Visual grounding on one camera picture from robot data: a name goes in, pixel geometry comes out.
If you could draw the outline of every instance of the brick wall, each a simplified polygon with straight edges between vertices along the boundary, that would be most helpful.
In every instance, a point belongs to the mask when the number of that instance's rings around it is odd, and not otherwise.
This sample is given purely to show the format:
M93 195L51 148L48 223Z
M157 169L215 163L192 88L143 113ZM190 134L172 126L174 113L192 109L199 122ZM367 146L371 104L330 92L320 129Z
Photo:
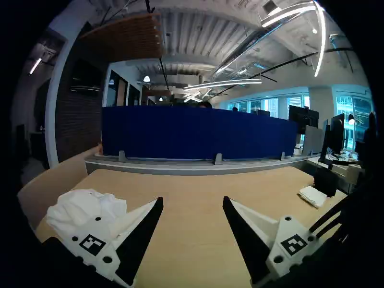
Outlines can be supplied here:
M78 59L89 62L103 74L96 97L69 90ZM75 42L61 75L56 102L55 135L59 162L95 147L100 141L101 104L107 67L108 63L102 57Z

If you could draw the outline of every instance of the white cloth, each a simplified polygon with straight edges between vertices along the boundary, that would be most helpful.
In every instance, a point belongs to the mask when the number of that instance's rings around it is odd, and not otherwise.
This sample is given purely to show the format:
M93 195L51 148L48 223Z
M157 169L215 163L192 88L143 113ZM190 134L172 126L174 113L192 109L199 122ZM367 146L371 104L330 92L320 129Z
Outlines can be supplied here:
M101 194L93 189L72 190L48 208L47 223L57 232L69 236L90 219L99 216L113 222L126 213L126 201L116 199L112 194Z
M323 206L324 202L327 199L327 195L312 186L308 186L301 189L298 195L316 208Z

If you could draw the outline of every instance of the partition bracket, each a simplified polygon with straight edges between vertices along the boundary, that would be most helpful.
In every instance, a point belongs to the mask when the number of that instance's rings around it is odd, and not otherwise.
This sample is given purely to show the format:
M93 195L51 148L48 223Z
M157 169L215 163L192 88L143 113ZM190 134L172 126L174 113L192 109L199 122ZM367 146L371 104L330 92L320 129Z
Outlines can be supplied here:
M221 153L216 154L215 165L223 165L223 154Z

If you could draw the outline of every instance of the television screen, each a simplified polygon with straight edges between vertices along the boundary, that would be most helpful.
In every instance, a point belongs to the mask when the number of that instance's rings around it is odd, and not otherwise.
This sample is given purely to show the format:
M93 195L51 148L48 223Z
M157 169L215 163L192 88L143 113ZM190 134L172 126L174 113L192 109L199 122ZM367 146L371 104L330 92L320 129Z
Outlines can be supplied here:
M99 95L103 73L85 60L77 60L72 71L70 91L86 96Z

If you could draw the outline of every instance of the white towel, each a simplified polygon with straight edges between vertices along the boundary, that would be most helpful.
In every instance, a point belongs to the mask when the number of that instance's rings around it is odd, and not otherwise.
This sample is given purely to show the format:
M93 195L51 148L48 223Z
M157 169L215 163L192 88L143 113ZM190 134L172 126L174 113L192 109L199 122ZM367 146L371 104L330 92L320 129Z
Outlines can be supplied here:
M324 202L327 199L327 195L312 186L308 186L301 189L298 195L316 208L323 206Z
M61 195L57 204L48 208L47 223L59 234L69 236L90 219L101 216L108 222L126 215L127 203L112 194L93 189L72 190Z

